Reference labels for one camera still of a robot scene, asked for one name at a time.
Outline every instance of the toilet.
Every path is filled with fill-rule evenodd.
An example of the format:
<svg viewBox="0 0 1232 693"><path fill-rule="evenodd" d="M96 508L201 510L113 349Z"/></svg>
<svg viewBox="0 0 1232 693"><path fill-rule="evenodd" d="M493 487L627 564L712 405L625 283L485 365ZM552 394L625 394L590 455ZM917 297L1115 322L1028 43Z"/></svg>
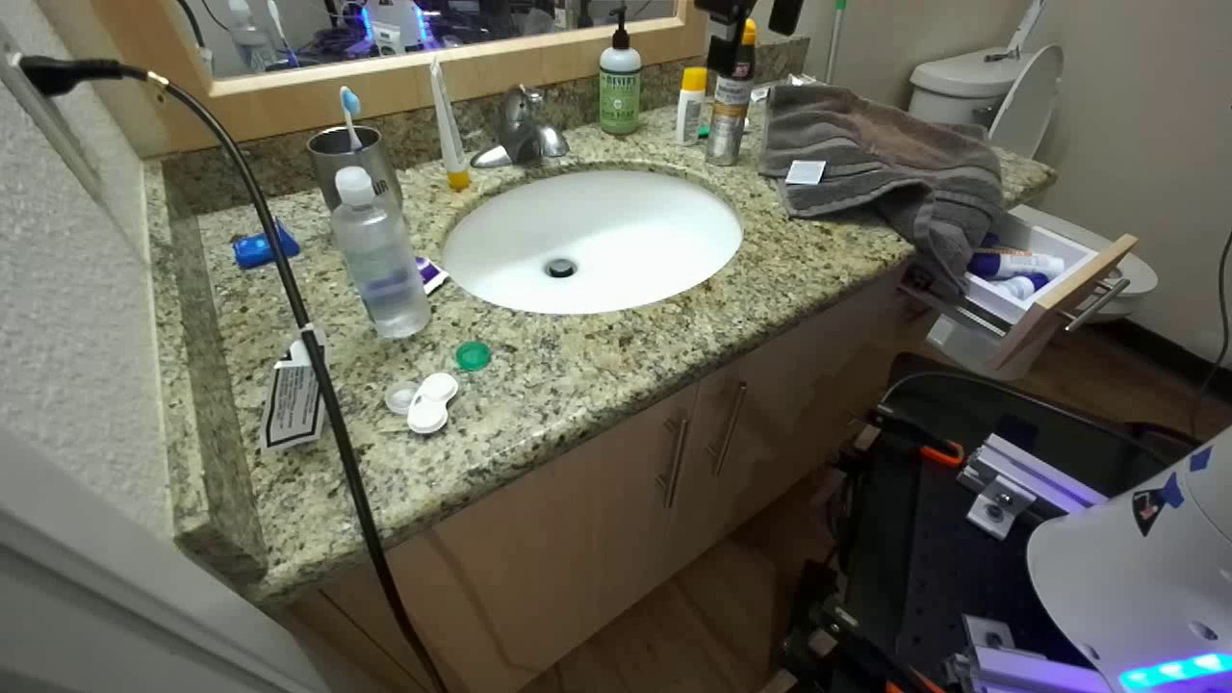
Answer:
<svg viewBox="0 0 1232 693"><path fill-rule="evenodd" d="M923 60L911 69L910 116L923 121L979 121L991 127L991 141L1025 156L1041 152L1047 121L1057 104L1062 51L1044 47L1034 52L975 51L944 60ZM1083 247L1109 247L1106 233L1078 224L1057 228ZM1092 311L1092 322L1123 319L1148 291L1155 291L1159 274L1129 252L1115 265L1121 297Z"/></svg>

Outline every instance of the towel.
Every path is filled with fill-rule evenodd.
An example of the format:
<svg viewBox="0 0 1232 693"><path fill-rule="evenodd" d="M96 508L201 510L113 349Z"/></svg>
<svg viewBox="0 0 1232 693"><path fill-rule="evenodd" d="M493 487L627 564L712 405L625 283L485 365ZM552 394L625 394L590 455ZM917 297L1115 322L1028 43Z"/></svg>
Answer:
<svg viewBox="0 0 1232 693"><path fill-rule="evenodd" d="M789 215L870 206L917 247L937 297L964 297L969 252L1005 220L1001 164L979 127L930 127L822 86L775 86L766 109L763 175L826 161L821 184L783 190Z"/></svg>

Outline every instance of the water bottle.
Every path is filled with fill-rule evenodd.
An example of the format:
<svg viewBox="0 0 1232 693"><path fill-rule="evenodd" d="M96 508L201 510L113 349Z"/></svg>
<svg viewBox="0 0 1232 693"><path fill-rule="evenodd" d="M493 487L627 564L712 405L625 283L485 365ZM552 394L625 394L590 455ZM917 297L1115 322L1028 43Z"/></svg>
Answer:
<svg viewBox="0 0 1232 693"><path fill-rule="evenodd" d="M335 240L377 333L421 333L428 326L428 291L400 211L377 200L372 175L360 164L342 164L335 190Z"/></svg>

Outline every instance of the bathroom sink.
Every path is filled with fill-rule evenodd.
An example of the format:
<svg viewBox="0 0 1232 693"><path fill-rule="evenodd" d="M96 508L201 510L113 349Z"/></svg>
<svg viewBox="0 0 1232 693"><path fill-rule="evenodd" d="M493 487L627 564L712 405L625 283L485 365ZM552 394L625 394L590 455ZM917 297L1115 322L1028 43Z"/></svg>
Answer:
<svg viewBox="0 0 1232 693"><path fill-rule="evenodd" d="M577 169L481 200L449 228L441 263L477 300L590 315L708 279L740 240L734 211L692 181Z"/></svg>

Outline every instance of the vanity cabinet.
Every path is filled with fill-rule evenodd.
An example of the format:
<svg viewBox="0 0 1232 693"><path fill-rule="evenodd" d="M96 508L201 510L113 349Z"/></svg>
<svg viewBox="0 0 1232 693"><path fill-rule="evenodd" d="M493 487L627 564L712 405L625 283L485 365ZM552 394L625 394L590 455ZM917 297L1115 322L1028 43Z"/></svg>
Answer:
<svg viewBox="0 0 1232 693"><path fill-rule="evenodd" d="M906 326L878 278L787 333L390 550L455 687L517 687L766 508L858 426ZM355 663L421 675L371 564L313 598Z"/></svg>

